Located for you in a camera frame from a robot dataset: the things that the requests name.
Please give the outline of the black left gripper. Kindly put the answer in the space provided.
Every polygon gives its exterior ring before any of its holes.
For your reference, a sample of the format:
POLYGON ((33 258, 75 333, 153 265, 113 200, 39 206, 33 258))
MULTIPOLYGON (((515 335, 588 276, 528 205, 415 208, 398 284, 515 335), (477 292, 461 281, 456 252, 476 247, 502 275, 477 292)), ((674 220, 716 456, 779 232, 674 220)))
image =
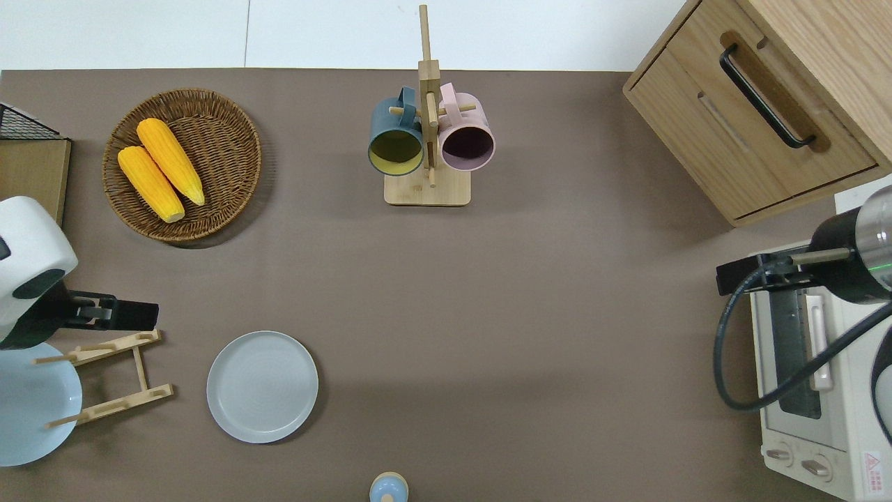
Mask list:
POLYGON ((69 320, 69 328, 87 330, 155 330, 160 306, 118 300, 111 294, 70 291, 58 282, 13 324, 1 349, 29 349, 48 340, 69 320))

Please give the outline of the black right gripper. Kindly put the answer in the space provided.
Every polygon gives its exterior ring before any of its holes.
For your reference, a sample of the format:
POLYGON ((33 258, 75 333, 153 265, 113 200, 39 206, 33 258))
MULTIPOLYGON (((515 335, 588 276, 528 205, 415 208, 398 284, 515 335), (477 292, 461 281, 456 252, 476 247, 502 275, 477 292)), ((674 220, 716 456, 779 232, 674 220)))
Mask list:
POLYGON ((815 277, 816 283, 834 296, 851 304, 867 304, 868 272, 856 250, 856 224, 860 210, 854 208, 825 220, 813 232, 808 247, 811 252, 845 248, 850 251, 848 258, 813 264, 805 271, 803 266, 794 263, 789 253, 749 255, 716 267, 718 295, 730 295, 750 273, 764 266, 767 269, 761 273, 761 289, 808 288, 815 277))

